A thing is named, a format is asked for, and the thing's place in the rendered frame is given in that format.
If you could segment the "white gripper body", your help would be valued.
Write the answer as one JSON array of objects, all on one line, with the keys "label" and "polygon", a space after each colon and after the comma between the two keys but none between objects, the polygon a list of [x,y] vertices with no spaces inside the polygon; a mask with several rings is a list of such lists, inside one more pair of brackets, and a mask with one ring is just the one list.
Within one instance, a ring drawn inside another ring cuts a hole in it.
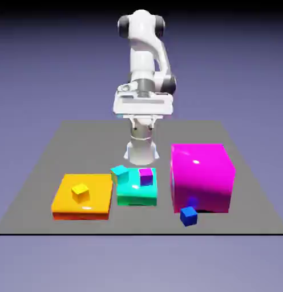
[{"label": "white gripper body", "polygon": [[173,113],[173,96],[150,92],[149,97],[138,97],[136,91],[116,92],[113,112],[118,116],[164,116]]}]

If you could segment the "small cyan cube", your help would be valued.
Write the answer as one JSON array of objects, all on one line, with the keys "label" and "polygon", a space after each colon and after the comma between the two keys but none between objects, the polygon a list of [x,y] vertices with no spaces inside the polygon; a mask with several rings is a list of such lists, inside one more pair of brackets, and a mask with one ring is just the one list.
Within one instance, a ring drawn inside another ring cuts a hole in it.
[{"label": "small cyan cube", "polygon": [[129,170],[124,165],[118,165],[110,169],[111,178],[114,184],[123,184],[129,180]]}]

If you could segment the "small purple cube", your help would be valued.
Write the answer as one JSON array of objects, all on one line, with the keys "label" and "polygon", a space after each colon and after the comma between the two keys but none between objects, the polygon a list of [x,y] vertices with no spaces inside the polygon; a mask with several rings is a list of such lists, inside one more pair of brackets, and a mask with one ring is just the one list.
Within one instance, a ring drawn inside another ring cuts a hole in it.
[{"label": "small purple cube", "polygon": [[153,184],[153,171],[151,168],[139,169],[140,186],[149,186]]}]

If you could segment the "small yellow cube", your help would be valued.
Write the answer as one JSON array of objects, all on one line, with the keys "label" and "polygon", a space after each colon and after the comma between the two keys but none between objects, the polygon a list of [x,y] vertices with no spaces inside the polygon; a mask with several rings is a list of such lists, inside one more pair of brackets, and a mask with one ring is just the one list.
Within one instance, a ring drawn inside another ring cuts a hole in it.
[{"label": "small yellow cube", "polygon": [[78,203],[83,203],[90,200],[90,190],[89,188],[81,183],[74,185],[71,188],[72,198]]}]

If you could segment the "small blue cube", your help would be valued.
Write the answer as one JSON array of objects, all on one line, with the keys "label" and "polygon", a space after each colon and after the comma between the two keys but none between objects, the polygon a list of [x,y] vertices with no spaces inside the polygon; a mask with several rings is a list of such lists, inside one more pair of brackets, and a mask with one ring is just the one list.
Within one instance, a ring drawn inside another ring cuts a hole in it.
[{"label": "small blue cube", "polygon": [[198,213],[192,206],[181,208],[180,220],[185,227],[196,225],[197,218],[198,218]]}]

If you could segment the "large turquoise box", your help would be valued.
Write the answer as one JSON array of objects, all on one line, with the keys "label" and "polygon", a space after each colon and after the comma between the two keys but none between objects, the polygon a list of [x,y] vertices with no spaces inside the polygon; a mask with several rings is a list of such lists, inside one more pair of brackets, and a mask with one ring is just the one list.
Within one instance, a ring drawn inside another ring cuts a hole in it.
[{"label": "large turquoise box", "polygon": [[157,205],[157,177],[156,169],[151,168],[153,174],[152,185],[141,186],[139,168],[128,168],[129,179],[116,187],[117,203],[119,206]]}]

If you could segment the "large magenta box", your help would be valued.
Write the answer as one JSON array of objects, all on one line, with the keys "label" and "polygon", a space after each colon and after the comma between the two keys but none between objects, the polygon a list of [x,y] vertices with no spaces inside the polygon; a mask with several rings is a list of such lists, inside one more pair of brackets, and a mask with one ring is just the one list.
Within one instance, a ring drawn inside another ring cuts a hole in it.
[{"label": "large magenta box", "polygon": [[173,210],[227,213],[236,168],[223,144],[171,145],[170,184]]}]

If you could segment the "large orange box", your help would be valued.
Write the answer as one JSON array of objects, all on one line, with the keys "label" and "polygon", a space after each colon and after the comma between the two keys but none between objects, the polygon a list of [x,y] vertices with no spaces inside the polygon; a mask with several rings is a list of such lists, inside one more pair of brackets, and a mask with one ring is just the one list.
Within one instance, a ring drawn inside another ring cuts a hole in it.
[{"label": "large orange box", "polygon": [[53,219],[109,219],[112,187],[110,174],[65,174],[51,204]]}]

